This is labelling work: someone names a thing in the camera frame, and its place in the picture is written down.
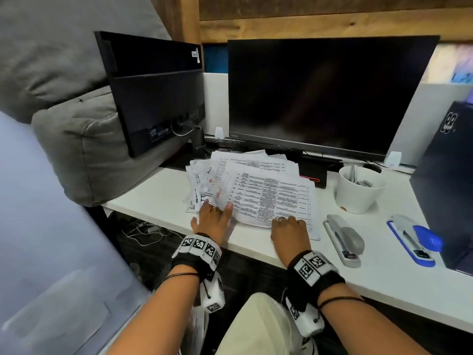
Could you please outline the person's left hand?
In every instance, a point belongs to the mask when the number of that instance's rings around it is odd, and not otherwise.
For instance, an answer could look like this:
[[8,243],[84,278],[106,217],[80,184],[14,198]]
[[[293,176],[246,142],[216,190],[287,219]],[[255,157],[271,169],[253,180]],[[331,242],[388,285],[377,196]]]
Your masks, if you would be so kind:
[[194,234],[205,234],[210,237],[217,245],[222,246],[227,239],[228,227],[221,226],[222,211],[214,207],[206,199],[202,204],[198,218],[203,218],[203,229],[192,230]]

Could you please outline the stack of printed paper sheets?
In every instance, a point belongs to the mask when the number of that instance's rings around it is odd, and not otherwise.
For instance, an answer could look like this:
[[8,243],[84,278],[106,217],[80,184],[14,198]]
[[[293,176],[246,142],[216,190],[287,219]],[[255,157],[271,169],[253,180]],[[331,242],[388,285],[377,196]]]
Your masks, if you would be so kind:
[[270,227],[279,217],[295,217],[306,223],[309,238],[319,241],[321,220],[316,187],[301,177],[288,160],[253,153],[214,151],[215,168],[209,174],[210,203],[224,208],[233,204],[233,217],[240,223]]

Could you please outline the person's left forearm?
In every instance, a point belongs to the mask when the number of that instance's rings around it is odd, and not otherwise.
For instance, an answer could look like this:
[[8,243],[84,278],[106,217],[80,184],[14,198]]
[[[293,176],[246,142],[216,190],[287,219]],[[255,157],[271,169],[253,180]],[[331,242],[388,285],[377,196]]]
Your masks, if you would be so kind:
[[106,355],[177,355],[199,283],[193,268],[174,267]]

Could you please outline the person's right forearm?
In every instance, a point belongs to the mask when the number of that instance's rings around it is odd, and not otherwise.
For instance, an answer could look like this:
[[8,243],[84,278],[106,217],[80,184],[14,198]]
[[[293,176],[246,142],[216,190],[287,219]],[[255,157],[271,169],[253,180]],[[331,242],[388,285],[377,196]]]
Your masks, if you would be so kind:
[[317,304],[349,355],[431,355],[346,284],[323,291]]

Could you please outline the black marker wristband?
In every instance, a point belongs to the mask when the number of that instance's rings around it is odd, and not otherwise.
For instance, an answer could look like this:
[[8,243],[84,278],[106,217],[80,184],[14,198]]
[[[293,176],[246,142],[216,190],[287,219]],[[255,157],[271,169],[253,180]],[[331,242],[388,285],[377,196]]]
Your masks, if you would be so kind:
[[222,250],[214,240],[205,233],[186,236],[174,252],[171,268],[186,265],[193,268],[201,282],[213,281]]
[[338,269],[318,251],[299,253],[287,267],[287,298],[299,312],[304,312],[307,304],[318,308],[317,302],[323,291],[344,283]]

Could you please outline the pile of small paper slips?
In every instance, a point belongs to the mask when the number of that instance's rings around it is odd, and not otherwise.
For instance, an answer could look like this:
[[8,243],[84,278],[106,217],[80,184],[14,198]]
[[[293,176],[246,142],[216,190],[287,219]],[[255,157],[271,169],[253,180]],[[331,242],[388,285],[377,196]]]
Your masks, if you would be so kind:
[[214,160],[191,160],[186,166],[190,193],[182,200],[187,213],[197,213],[205,200],[213,196],[216,162]]

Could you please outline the white round pot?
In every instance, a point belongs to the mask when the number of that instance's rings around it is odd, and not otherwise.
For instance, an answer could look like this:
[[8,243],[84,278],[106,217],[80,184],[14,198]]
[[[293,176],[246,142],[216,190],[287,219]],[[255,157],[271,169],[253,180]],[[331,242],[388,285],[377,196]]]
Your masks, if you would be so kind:
[[373,183],[373,187],[355,185],[347,180],[351,166],[339,170],[337,185],[334,191],[335,203],[339,208],[351,214],[361,215],[379,199],[386,188],[384,177],[374,171],[358,167],[358,176]]

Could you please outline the white desk partition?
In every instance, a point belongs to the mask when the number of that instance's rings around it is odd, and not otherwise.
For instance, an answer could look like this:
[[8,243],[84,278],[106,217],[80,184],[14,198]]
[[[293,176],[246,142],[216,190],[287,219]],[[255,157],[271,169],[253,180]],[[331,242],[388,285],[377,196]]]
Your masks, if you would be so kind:
[[204,133],[214,136],[216,127],[224,129],[229,137],[228,74],[204,73],[205,119]]
[[473,84],[420,83],[388,152],[402,154],[400,167],[416,167],[448,109],[465,101]]

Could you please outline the blue and white stapler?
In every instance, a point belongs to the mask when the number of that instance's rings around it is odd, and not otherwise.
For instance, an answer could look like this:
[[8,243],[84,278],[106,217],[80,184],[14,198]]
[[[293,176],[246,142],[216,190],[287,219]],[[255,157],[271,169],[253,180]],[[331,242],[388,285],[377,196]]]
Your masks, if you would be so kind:
[[386,224],[414,263],[427,268],[446,267],[441,256],[444,242],[436,233],[400,214],[392,215]]

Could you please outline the black monitor seen from behind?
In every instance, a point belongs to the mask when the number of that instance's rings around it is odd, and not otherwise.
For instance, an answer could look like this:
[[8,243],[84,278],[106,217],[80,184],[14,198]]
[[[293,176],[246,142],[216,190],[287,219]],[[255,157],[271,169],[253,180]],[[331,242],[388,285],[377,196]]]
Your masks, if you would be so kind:
[[[129,155],[137,158],[205,118],[199,44],[95,31]],[[191,51],[199,48],[201,63]]]

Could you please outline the grey box cushion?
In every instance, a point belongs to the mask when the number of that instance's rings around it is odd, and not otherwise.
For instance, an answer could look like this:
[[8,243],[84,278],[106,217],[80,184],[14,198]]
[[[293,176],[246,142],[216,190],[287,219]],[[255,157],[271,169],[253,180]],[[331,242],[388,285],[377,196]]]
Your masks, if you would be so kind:
[[144,155],[130,157],[109,86],[38,111],[31,125],[65,195],[85,207],[132,190],[187,142],[172,135]]

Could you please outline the blue-grey panel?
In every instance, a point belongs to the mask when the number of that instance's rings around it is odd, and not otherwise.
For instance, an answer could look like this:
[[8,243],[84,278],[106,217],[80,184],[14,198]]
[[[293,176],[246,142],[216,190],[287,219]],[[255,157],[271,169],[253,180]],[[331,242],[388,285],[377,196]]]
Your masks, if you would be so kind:
[[103,355],[149,296],[31,126],[0,112],[0,355]]

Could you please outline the dark blue box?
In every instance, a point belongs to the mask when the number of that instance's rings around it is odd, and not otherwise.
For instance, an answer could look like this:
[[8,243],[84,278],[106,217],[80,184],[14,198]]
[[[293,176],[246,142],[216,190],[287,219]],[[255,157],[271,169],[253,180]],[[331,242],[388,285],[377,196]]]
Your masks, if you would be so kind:
[[445,267],[473,276],[473,104],[452,103],[410,183]]

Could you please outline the large grey cushion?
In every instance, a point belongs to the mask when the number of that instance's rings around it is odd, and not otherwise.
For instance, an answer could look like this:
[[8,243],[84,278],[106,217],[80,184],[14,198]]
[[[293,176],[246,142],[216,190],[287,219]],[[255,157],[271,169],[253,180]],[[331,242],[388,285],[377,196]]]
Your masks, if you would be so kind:
[[0,0],[0,111],[30,124],[103,87],[94,31],[171,39],[151,0]]

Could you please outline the colourful wall picture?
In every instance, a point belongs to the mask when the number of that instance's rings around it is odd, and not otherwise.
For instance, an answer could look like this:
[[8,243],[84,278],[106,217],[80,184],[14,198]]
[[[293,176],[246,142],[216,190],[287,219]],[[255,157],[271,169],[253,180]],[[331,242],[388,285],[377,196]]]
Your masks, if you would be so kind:
[[473,85],[473,42],[438,44],[421,83]]

